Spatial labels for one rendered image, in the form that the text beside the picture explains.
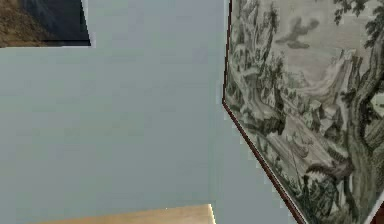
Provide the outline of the light wooden furniture top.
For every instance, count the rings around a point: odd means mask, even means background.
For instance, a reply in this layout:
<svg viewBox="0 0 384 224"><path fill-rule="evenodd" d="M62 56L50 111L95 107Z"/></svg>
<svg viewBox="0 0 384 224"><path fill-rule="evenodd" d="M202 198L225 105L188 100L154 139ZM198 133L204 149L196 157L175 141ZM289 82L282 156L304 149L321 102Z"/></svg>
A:
<svg viewBox="0 0 384 224"><path fill-rule="evenodd" d="M216 224L210 204L35 222L32 224Z"/></svg>

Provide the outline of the grey-green landscape framed picture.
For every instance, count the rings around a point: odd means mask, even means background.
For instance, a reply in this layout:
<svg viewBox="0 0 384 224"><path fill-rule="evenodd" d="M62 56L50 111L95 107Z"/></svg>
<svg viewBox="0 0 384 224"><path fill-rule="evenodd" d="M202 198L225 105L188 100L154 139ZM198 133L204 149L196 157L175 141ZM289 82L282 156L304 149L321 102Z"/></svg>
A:
<svg viewBox="0 0 384 224"><path fill-rule="evenodd" d="M297 224L384 205L384 0L227 0L222 103Z"/></svg>

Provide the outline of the dark mountain framed picture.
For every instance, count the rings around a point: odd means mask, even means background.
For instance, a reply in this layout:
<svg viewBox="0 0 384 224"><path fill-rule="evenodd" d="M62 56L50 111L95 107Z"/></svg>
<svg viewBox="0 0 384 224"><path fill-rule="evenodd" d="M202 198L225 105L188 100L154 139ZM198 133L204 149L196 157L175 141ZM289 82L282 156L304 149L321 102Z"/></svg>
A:
<svg viewBox="0 0 384 224"><path fill-rule="evenodd" d="M0 0L0 48L90 47L82 0Z"/></svg>

